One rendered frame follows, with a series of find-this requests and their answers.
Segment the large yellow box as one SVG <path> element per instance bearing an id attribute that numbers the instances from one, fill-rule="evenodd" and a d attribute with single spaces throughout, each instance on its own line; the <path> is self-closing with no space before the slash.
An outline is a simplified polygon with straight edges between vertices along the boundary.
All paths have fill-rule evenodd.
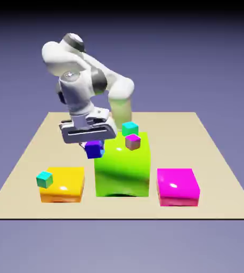
<path id="1" fill-rule="evenodd" d="M 40 188 L 42 203 L 80 203 L 84 189 L 85 172 L 83 167 L 49 167 L 53 183 Z"/>

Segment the small purple cube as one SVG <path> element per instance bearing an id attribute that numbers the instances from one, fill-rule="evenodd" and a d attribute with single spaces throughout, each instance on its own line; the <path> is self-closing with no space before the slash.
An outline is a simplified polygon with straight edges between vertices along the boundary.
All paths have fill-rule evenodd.
<path id="1" fill-rule="evenodd" d="M 129 150 L 139 149 L 141 146 L 141 138 L 136 134 L 130 134 L 125 137 L 125 146 Z"/>

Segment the large green box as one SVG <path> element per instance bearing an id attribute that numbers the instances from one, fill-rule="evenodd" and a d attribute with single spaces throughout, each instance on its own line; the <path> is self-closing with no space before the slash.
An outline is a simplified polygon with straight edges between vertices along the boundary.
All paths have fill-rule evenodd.
<path id="1" fill-rule="evenodd" d="M 106 140 L 105 152 L 94 160 L 95 192 L 98 197 L 148 197 L 151 153 L 148 134 L 140 132 L 141 146 L 129 150 L 126 138 L 118 133 Z"/>

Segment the small blue cube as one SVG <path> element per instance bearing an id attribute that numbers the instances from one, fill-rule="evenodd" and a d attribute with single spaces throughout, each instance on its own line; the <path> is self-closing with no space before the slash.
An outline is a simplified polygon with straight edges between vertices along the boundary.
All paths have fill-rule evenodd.
<path id="1" fill-rule="evenodd" d="M 88 159 L 101 158 L 104 154 L 104 141 L 88 141 L 85 145 L 85 151 Z"/>

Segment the small cyan cube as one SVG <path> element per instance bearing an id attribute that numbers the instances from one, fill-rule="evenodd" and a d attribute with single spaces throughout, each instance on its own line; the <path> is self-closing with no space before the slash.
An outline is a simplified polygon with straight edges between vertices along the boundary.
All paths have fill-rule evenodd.
<path id="1" fill-rule="evenodd" d="M 53 175 L 50 172 L 42 171 L 36 176 L 37 186 L 47 189 L 53 183 Z"/>
<path id="2" fill-rule="evenodd" d="M 128 136 L 131 134 L 139 134 L 139 126 L 134 122 L 126 122 L 122 124 L 122 135 Z"/>

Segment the large magenta box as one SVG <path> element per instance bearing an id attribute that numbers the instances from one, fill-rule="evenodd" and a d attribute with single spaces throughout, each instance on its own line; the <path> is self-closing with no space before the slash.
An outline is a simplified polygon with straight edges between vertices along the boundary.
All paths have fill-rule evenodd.
<path id="1" fill-rule="evenodd" d="M 198 206 L 200 188 L 191 168 L 158 168 L 160 206 Z"/>

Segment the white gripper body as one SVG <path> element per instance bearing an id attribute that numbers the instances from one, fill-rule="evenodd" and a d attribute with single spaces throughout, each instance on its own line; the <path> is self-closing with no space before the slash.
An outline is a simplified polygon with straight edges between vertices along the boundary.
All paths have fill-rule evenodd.
<path id="1" fill-rule="evenodd" d="M 88 117 L 87 125 L 76 127 L 72 120 L 62 121 L 59 128 L 65 143 L 81 143 L 95 140 L 114 139 L 117 127 L 112 117 Z"/>

